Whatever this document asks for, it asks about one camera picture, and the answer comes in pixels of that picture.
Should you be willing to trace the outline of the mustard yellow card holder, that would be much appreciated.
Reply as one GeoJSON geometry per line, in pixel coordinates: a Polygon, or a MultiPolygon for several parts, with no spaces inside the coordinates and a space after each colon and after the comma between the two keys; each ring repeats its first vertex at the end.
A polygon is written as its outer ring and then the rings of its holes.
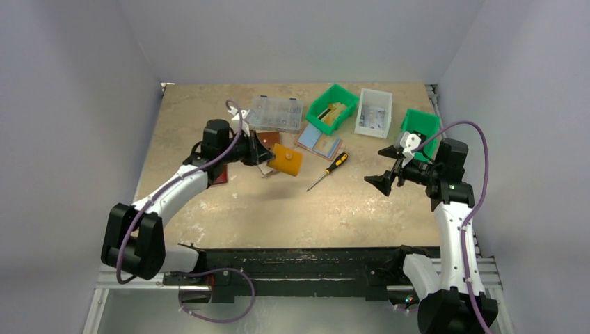
{"type": "Polygon", "coordinates": [[[299,174],[303,163],[303,154],[301,152],[279,143],[273,145],[271,152],[274,154],[274,158],[266,163],[269,168],[293,177],[299,174]]]}

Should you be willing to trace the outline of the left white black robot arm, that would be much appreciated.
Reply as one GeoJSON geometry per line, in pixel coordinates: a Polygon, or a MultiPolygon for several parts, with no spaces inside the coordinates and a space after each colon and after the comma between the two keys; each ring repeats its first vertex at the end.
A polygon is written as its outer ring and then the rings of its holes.
{"type": "Polygon", "coordinates": [[[254,130],[234,130],[226,120],[207,122],[202,140],[191,149],[175,174],[150,195],[109,212],[101,262],[117,275],[149,280],[158,273],[191,273],[201,250],[167,246],[164,228],[190,200],[207,190],[227,164],[257,166],[275,158],[254,130]]]}

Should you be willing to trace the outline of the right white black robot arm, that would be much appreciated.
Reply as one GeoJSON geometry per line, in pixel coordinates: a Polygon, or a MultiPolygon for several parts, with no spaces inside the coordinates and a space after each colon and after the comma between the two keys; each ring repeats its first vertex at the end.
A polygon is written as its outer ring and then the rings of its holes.
{"type": "Polygon", "coordinates": [[[382,175],[365,181],[388,196],[392,186],[410,181],[426,187],[431,211],[440,233],[439,271],[429,257],[404,255],[401,270],[414,287],[419,303],[417,325],[421,333],[485,333],[498,316],[498,302],[488,298],[480,277],[473,240],[475,197],[463,181],[468,146],[444,139],[433,161],[420,161],[415,149],[417,134],[405,133],[397,142],[378,151],[395,160],[382,175]]]}

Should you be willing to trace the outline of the beige card holder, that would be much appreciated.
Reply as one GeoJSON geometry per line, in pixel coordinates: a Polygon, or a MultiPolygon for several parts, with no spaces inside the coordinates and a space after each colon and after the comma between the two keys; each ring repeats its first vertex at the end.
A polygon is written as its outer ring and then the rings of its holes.
{"type": "Polygon", "coordinates": [[[277,170],[268,167],[266,164],[260,164],[257,167],[261,173],[262,178],[267,178],[278,173],[277,170]]]}

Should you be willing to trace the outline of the red leather card holder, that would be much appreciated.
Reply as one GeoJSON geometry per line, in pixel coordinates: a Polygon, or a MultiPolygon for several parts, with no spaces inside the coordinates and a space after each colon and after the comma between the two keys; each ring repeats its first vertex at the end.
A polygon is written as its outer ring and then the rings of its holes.
{"type": "Polygon", "coordinates": [[[211,186],[218,186],[222,184],[228,183],[228,167],[223,165],[221,169],[221,174],[211,183],[211,186]]]}

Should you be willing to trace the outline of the cards in white bin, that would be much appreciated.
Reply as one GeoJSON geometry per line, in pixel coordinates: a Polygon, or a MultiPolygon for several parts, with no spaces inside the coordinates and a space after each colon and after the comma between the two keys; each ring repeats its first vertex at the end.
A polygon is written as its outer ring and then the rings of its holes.
{"type": "Polygon", "coordinates": [[[368,129],[383,130],[386,111],[379,106],[363,104],[360,110],[359,125],[368,129]]]}

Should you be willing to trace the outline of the stack of loose cards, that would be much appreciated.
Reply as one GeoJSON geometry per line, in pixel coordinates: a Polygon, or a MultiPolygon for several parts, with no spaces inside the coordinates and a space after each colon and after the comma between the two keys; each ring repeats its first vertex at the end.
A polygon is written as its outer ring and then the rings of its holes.
{"type": "Polygon", "coordinates": [[[337,156],[343,140],[338,136],[327,135],[308,123],[296,137],[294,144],[312,154],[332,161],[337,156]]]}

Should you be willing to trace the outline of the cards in green bin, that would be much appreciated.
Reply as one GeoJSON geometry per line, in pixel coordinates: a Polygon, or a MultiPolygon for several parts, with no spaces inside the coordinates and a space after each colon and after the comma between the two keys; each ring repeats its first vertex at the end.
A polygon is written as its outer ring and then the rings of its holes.
{"type": "Polygon", "coordinates": [[[333,123],[339,118],[340,114],[345,111],[347,105],[341,102],[335,102],[328,104],[328,107],[322,111],[317,118],[327,126],[332,126],[333,123]]]}

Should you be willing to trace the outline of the green bin with cards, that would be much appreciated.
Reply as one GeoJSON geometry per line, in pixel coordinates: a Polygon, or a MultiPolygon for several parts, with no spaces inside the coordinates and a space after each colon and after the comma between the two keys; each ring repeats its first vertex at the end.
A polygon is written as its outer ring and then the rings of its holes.
{"type": "Polygon", "coordinates": [[[305,119],[326,135],[331,135],[352,116],[359,97],[339,84],[333,84],[308,109],[305,119]]]}

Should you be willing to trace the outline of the clear plastic organizer box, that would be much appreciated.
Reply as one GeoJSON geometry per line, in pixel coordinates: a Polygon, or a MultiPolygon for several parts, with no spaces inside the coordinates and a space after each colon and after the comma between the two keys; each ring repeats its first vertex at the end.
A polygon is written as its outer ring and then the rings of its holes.
{"type": "Polygon", "coordinates": [[[301,129],[303,110],[303,102],[296,98],[260,95],[252,99],[246,122],[255,131],[297,134],[301,129]]]}

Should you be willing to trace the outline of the white plastic bin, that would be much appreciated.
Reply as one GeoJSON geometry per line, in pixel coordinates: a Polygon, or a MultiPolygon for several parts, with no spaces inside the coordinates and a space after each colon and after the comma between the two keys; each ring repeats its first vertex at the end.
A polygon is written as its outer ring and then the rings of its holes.
{"type": "Polygon", "coordinates": [[[362,88],[354,133],[386,139],[392,122],[393,94],[362,88]]]}

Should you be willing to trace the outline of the green bin right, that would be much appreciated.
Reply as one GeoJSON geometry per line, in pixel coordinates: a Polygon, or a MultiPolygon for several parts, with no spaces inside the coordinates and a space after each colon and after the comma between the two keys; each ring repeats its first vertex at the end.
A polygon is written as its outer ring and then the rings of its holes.
{"type": "MultiPolygon", "coordinates": [[[[417,132],[418,134],[425,136],[426,139],[431,138],[439,131],[439,129],[439,116],[415,109],[407,109],[406,115],[400,127],[402,132],[417,132]]],[[[423,151],[416,153],[415,158],[420,161],[428,162],[429,158],[434,158],[436,148],[437,139],[435,138],[423,148],[423,151]]]]}

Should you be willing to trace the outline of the yellow black screwdriver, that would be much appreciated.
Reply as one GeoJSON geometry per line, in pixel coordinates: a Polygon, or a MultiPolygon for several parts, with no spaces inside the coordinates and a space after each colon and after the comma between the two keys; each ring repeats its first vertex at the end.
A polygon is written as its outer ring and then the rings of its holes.
{"type": "Polygon", "coordinates": [[[327,167],[324,173],[315,180],[307,189],[306,191],[311,191],[318,183],[320,183],[325,177],[333,173],[336,169],[341,167],[345,162],[349,159],[349,155],[346,152],[340,153],[335,160],[331,163],[329,167],[327,167]]]}

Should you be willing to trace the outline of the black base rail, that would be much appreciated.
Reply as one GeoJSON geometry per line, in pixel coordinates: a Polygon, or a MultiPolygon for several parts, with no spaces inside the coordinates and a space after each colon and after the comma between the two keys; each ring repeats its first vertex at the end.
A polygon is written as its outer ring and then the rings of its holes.
{"type": "Polygon", "coordinates": [[[409,253],[438,259],[436,246],[356,248],[210,248],[201,251],[194,272],[167,273],[165,285],[208,285],[212,301],[231,303],[237,296],[363,298],[403,301],[413,291],[402,273],[409,253]]]}

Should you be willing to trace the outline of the aluminium frame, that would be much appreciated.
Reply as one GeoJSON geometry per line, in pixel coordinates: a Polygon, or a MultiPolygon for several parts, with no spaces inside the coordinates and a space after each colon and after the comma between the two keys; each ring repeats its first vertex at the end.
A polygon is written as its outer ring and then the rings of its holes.
{"type": "MultiPolygon", "coordinates": [[[[491,326],[492,333],[514,333],[514,327],[509,315],[509,311],[504,304],[504,293],[502,283],[500,282],[500,275],[497,270],[495,259],[492,257],[479,257],[477,265],[481,280],[486,288],[486,295],[495,299],[498,304],[498,316],[491,326]]],[[[156,291],[174,291],[174,292],[199,292],[206,294],[210,292],[208,285],[165,285],[164,273],[158,273],[150,280],[136,278],[130,283],[121,285],[116,280],[115,270],[103,266],[99,271],[96,287],[94,288],[93,298],[91,302],[90,311],[88,313],[86,324],[84,325],[84,333],[97,333],[99,330],[99,323],[102,315],[106,309],[106,302],[111,292],[122,290],[129,292],[132,290],[142,290],[147,292],[156,291]]]]}

